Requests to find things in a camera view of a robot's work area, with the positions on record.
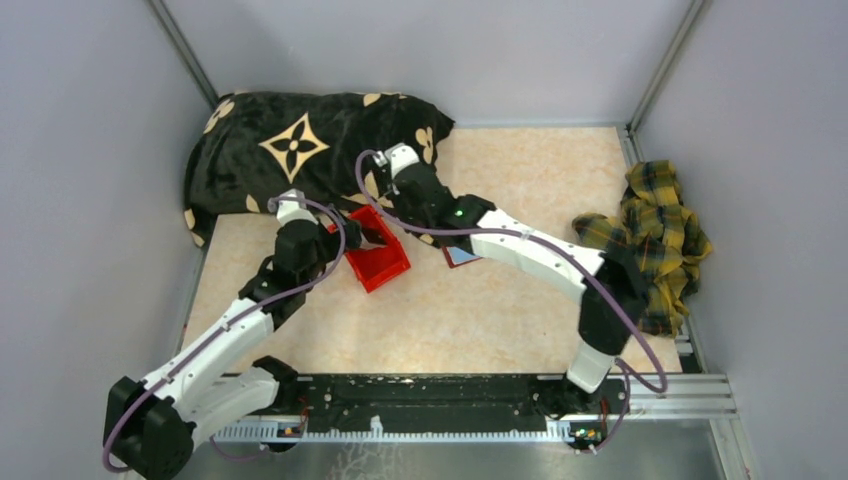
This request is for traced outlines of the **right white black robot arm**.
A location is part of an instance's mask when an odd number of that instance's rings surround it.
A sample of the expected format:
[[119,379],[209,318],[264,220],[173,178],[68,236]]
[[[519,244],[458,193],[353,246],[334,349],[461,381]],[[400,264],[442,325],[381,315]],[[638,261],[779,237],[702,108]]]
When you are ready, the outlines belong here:
[[387,219],[438,247],[453,247],[512,266],[564,293],[579,307],[580,344],[567,367],[563,398],[576,412],[602,398],[606,379],[638,332],[647,285],[625,248],[600,249],[557,239],[516,220],[493,202],[455,196],[416,156],[371,164],[378,190],[392,203]]

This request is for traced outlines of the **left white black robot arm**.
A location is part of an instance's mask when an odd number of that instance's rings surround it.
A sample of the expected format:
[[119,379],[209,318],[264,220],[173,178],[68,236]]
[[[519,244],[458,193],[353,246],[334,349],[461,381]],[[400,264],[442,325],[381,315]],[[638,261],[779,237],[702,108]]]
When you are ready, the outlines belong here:
[[345,253],[363,246],[359,222],[331,220],[327,227],[309,212],[286,215],[272,254],[204,333],[142,379],[123,377],[111,387],[101,453],[107,471],[173,479],[229,424],[267,407],[285,414],[297,406],[295,373],[272,356],[221,377],[299,310]]

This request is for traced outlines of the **red plastic bin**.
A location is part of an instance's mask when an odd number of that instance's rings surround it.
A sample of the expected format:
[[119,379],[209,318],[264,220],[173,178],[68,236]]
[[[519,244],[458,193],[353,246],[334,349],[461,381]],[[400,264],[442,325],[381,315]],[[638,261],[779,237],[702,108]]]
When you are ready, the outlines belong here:
[[362,206],[352,213],[343,213],[334,206],[330,210],[341,222],[354,219],[362,226],[362,247],[345,250],[345,258],[367,293],[374,292],[411,268],[401,242],[372,206]]

